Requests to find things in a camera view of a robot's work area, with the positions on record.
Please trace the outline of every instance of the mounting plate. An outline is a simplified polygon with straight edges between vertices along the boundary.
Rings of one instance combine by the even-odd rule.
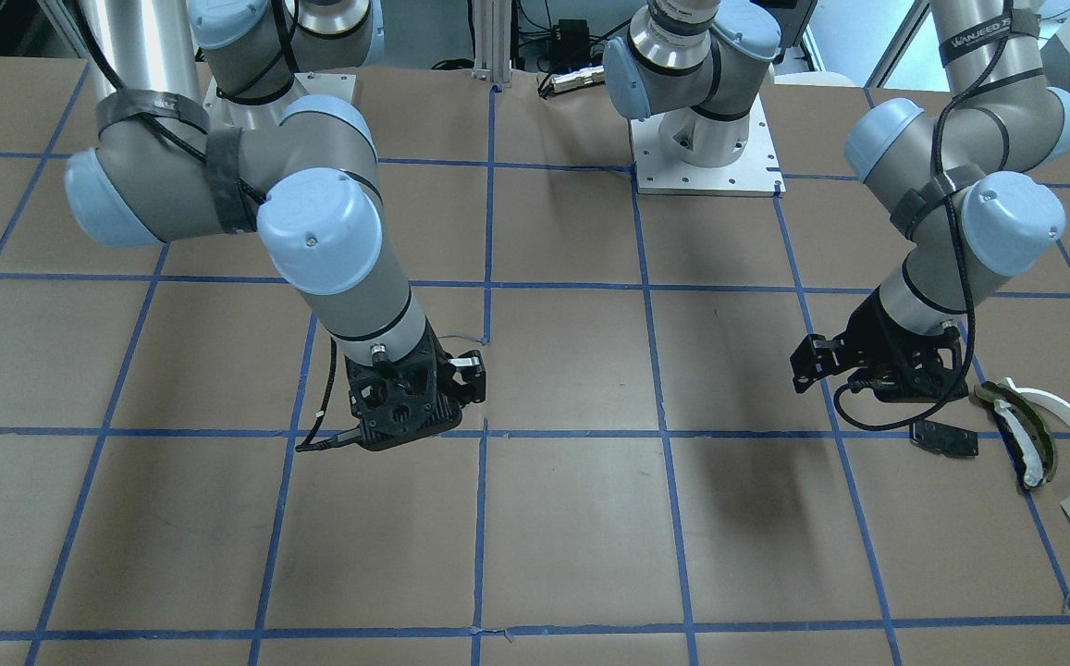
[[[725,167],[703,168],[674,160],[658,143],[663,113],[629,122],[629,136],[642,194],[715,194],[721,197],[773,197],[785,191],[773,135],[760,96],[753,102],[751,134],[740,160]]]
[[[309,94],[332,94],[332,96],[340,97],[352,104],[357,76],[352,75],[352,73],[301,72],[297,73],[296,80],[301,81]],[[233,123],[229,109],[231,103],[218,100],[217,92],[217,81],[210,79],[210,86],[205,89],[205,99],[201,101],[201,105],[205,106],[205,111],[210,115],[211,126],[231,125]]]

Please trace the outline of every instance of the grid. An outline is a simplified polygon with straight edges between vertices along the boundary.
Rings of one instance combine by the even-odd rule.
[[[37,165],[32,172],[20,201],[15,207],[11,218],[6,223],[3,234],[0,239],[0,257],[3,248],[22,215],[29,198],[34,193],[40,181],[45,165],[50,160],[63,160],[66,154],[57,153],[56,145],[58,138],[64,130],[66,120],[71,117],[75,100],[79,90],[86,85],[88,71],[83,69],[78,77],[70,101],[66,102],[62,111],[58,126],[54,130],[49,143],[41,153],[11,153],[0,152],[0,156],[14,157],[14,160],[36,160]],[[280,536],[284,530],[285,512],[289,503],[290,482],[292,482],[293,471],[293,446],[297,438],[306,432],[302,427],[301,417],[303,405],[305,405],[307,378],[309,378],[310,360],[314,354],[314,340],[317,333],[316,319],[309,320],[305,338],[303,339],[303,357],[301,359],[301,378],[293,402],[292,413],[290,413],[290,429],[286,430],[259,430],[259,429],[159,429],[159,427],[118,427],[112,426],[117,405],[120,402],[121,392],[124,389],[125,380],[132,367],[134,353],[136,353],[141,331],[144,329],[150,308],[153,306],[153,297],[159,284],[164,283],[229,283],[229,284],[269,284],[282,283],[282,279],[275,277],[259,276],[195,276],[195,275],[166,275],[164,267],[168,257],[168,246],[164,246],[151,274],[149,275],[102,275],[102,274],[74,274],[74,273],[1,273],[0,282],[136,282],[146,284],[147,291],[142,298],[136,323],[128,338],[126,352],[123,362],[119,367],[112,388],[111,397],[103,414],[100,427],[61,427],[61,426],[34,426],[22,423],[21,425],[0,426],[0,435],[16,434],[26,436],[87,436],[94,438],[94,446],[86,468],[81,487],[78,490],[78,498],[75,501],[73,516],[70,519],[68,531],[62,541],[61,554],[58,556],[58,564],[54,570],[49,589],[45,594],[43,607],[37,617],[36,627],[32,632],[22,631],[0,631],[0,641],[22,641],[29,644],[26,656],[27,665],[32,665],[37,661],[39,651],[44,644],[57,641],[118,641],[118,640],[218,640],[218,641],[245,641],[249,644],[248,663],[256,665],[260,662],[261,648],[264,640],[284,639],[392,639],[392,637],[413,637],[413,639],[468,639],[471,642],[470,663],[473,666],[479,665],[483,661],[480,646],[486,641],[513,639],[515,636],[547,636],[547,635],[629,635],[629,634],[671,634],[682,635],[686,639],[686,654],[688,663],[699,665],[704,663],[700,659],[699,640],[697,636],[708,634],[751,634],[751,633],[792,633],[792,632],[849,632],[849,631],[882,631],[886,637],[887,649],[889,649],[892,663],[902,663],[901,640],[899,640],[899,629],[956,629],[956,627],[1038,627],[1039,625],[1063,625],[1070,627],[1070,587],[1067,577],[1059,564],[1058,556],[1054,551],[1046,531],[1045,524],[1040,518],[1040,513],[1033,496],[1025,496],[1026,511],[1028,511],[1037,534],[1040,547],[1045,551],[1046,559],[1055,576],[1055,585],[1067,600],[1067,611],[1064,615],[1006,615],[1006,616],[969,616],[969,617],[901,617],[893,616],[889,609],[889,599],[885,590],[884,573],[881,561],[876,557],[876,548],[873,544],[872,528],[869,527],[868,511],[861,499],[859,488],[855,481],[855,469],[853,460],[849,455],[849,439],[902,439],[902,433],[855,433],[844,432],[839,426],[838,418],[835,414],[834,406],[830,404],[829,389],[822,385],[823,404],[825,404],[827,418],[830,423],[829,430],[679,430],[672,429],[667,423],[667,409],[664,385],[662,384],[662,360],[658,354],[658,328],[656,317],[654,317],[654,296],[661,292],[698,291],[698,292],[766,292],[766,294],[793,294],[800,307],[801,320],[808,333],[814,332],[814,320],[808,296],[811,294],[846,294],[865,296],[869,289],[863,288],[835,288],[835,287],[806,287],[800,276],[800,267],[795,253],[794,242],[790,237],[788,217],[785,216],[783,199],[776,194],[771,200],[776,215],[777,228],[780,238],[783,240],[785,255],[788,255],[789,270],[792,273],[794,286],[753,286],[752,284],[718,284],[718,286],[704,286],[704,284],[660,284],[651,279],[649,264],[647,260],[647,248],[645,248],[644,225],[642,225],[641,207],[637,193],[637,179],[632,168],[628,165],[601,165],[601,166],[578,166],[578,165],[549,165],[549,164],[528,164],[514,163],[513,161],[499,161],[496,155],[496,106],[500,89],[489,90],[488,104],[488,150],[486,160],[411,160],[411,157],[384,157],[384,164],[399,165],[424,165],[424,166],[462,166],[478,167],[487,169],[487,218],[485,220],[485,257],[484,276],[480,282],[454,282],[454,279],[424,279],[415,282],[417,287],[438,287],[450,289],[479,289],[484,298],[483,303],[483,337],[485,344],[491,342],[493,334],[493,299],[494,290],[615,290],[615,291],[640,291],[642,304],[644,305],[645,337],[648,342],[649,368],[653,376],[653,393],[657,407],[657,429],[491,429],[488,422],[485,422],[479,429],[464,429],[446,433],[442,438],[468,438],[478,441],[478,467],[476,467],[476,503],[475,503],[475,530],[474,530],[474,566],[473,566],[473,619],[470,625],[463,627],[299,627],[299,629],[277,629],[269,627],[268,615],[269,605],[273,595],[273,579],[276,573],[277,558],[280,557]],[[868,90],[862,92],[869,105],[874,106],[871,93]],[[495,210],[495,175],[502,169],[542,169],[542,170],[564,170],[564,172],[610,172],[626,173],[629,182],[629,200],[632,210],[632,227],[635,227],[638,267],[640,270],[640,282],[617,283],[617,282],[496,282],[493,277],[494,264],[494,210]],[[853,180],[851,177],[835,176],[835,173],[784,173],[785,178],[792,180]],[[1070,184],[1054,182],[1051,187],[1065,190],[1070,188]],[[1064,244],[1059,245],[1064,260],[1070,269],[1070,253]],[[1058,291],[1006,291],[996,294],[997,299],[1009,300],[1070,300],[1070,292]],[[982,365],[979,360],[975,360],[976,372],[979,379],[984,379]],[[991,429],[979,434],[982,439],[998,439],[997,433]],[[1070,438],[1067,434],[1061,434],[1060,438]],[[276,494],[276,510],[271,530],[271,540],[265,556],[261,587],[259,591],[259,602],[255,622],[249,627],[244,629],[198,629],[198,631],[180,631],[179,629],[118,629],[118,631],[71,631],[70,629],[50,629],[49,620],[54,610],[54,604],[58,599],[58,591],[64,581],[65,566],[70,561],[71,551],[78,535],[79,523],[81,523],[83,510],[86,510],[87,499],[90,496],[92,484],[98,468],[100,455],[104,451],[104,445],[109,438],[284,438],[284,459],[282,473],[279,489]],[[606,439],[606,438],[654,438],[661,442],[661,455],[664,461],[664,476],[667,485],[667,496],[670,502],[671,531],[673,532],[673,547],[675,560],[678,569],[678,599],[682,606],[682,622],[660,622],[645,623],[637,625],[605,624],[605,623],[582,623],[572,625],[560,624],[519,624],[505,629],[485,629],[483,625],[485,569],[487,569],[487,480],[489,451],[491,441],[500,438],[580,438],[580,439]],[[790,439],[830,439],[835,443],[835,451],[838,454],[838,463],[842,466],[842,472],[846,480],[851,505],[855,514],[855,521],[859,539],[868,556],[869,573],[874,586],[875,597],[881,609],[881,617],[868,620],[795,620],[795,621],[770,621],[770,622],[697,622],[693,609],[691,609],[691,578],[688,576],[688,560],[686,549],[686,530],[684,530],[683,512],[679,509],[678,481],[674,465],[674,443],[678,439],[689,438],[721,438],[721,439],[750,439],[750,438],[790,438]]]

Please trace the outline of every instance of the light blue joint cap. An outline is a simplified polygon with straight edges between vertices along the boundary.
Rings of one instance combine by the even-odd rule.
[[[773,62],[780,54],[777,18],[753,3],[725,0],[712,27],[733,49],[761,62]]]
[[[100,244],[109,248],[160,244],[120,197],[93,148],[66,161],[65,198],[78,226]]]
[[[377,63],[385,49],[386,28],[383,26],[382,0],[370,0],[370,30],[374,32],[370,34],[370,49],[366,51],[366,60],[363,60],[362,66]]]
[[[855,176],[860,180],[868,180],[884,153],[901,138],[901,132],[923,112],[924,109],[920,106],[904,97],[897,97],[863,115],[852,127],[847,143],[842,149]]]
[[[649,97],[641,71],[624,37],[610,39],[605,44],[605,81],[616,112],[627,119],[648,119]]]
[[[192,0],[188,29],[202,49],[221,49],[250,32],[271,0]]]
[[[306,294],[349,291],[382,252],[379,209],[337,169],[306,168],[277,182],[257,222],[276,270]]]
[[[962,232],[983,266],[1015,277],[1031,269],[1065,233],[1065,208],[1033,178],[999,170],[966,193]]]
[[[305,96],[290,103],[289,108],[284,109],[280,125],[289,122],[289,118],[294,117],[294,115],[306,112],[324,113],[326,117],[339,119],[346,125],[357,130],[357,134],[361,134],[363,139],[370,143],[374,157],[379,156],[379,149],[374,147],[374,139],[370,136],[370,126],[366,124],[366,118],[363,118],[362,112],[354,109],[351,103],[340,97],[333,97],[332,94],[305,94]]]
[[[1051,161],[1056,160],[1067,152],[1070,152],[1070,93],[1064,92],[1059,88],[1050,88],[1049,91],[1055,94],[1056,99],[1059,100],[1059,105],[1065,111],[1065,123],[1059,128],[1059,139],[1056,139],[1056,145],[1053,147],[1052,151],[1049,153],[1042,163],[1049,164]]]

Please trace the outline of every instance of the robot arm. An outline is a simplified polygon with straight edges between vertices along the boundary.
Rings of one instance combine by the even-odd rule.
[[[605,46],[612,105],[627,119],[667,112],[661,145],[719,167],[749,139],[749,111],[780,46],[780,27],[747,0],[648,0]]]
[[[129,18],[146,12],[157,14],[163,32],[187,32],[178,3],[123,0],[96,13],[102,5],[83,3],[98,27],[88,43],[142,43]],[[318,448],[379,451],[458,425],[462,406],[485,399],[480,354],[450,358],[412,293],[383,230],[378,152],[365,119],[337,97],[306,94],[276,125],[212,131],[190,97],[197,84],[187,34],[180,43],[183,49],[157,57],[106,57],[117,84],[147,89],[123,88],[100,102],[100,148],[70,160],[65,190],[78,224],[108,246],[257,231],[345,353],[360,426]],[[183,149],[155,136],[154,123]]]
[[[846,146],[857,176],[916,247],[843,333],[801,342],[790,358],[797,392],[855,370],[849,388],[872,389],[882,402],[944,405],[964,397],[953,321],[967,315],[967,303],[954,240],[973,307],[1031,269],[1064,233],[1061,203],[1021,173],[1070,148],[1070,94],[1046,87],[1035,39],[1039,17],[1024,0],[1009,13],[1003,0],[933,0],[931,7],[957,93],[937,154],[937,119],[907,100],[869,111]],[[999,42],[1003,51],[990,67]],[[950,215],[960,234],[951,231]],[[950,368],[941,350],[952,354]]]

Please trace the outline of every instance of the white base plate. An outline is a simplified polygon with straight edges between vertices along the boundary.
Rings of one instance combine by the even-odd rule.
[[[715,194],[721,197],[773,197],[785,191],[780,177],[773,135],[764,119],[760,97],[749,111],[749,142],[740,160],[725,167],[703,168],[674,160],[658,143],[662,113],[629,122],[629,136],[638,166],[638,191],[642,194]]]
[[[296,80],[301,81],[309,94],[332,94],[352,104],[357,76],[352,73],[301,72],[297,73]],[[230,125],[230,113],[227,110],[230,102],[219,101],[217,92],[217,81],[210,79],[210,86],[205,89],[205,100],[201,101],[201,105],[205,106],[205,111],[210,115],[211,126]]]

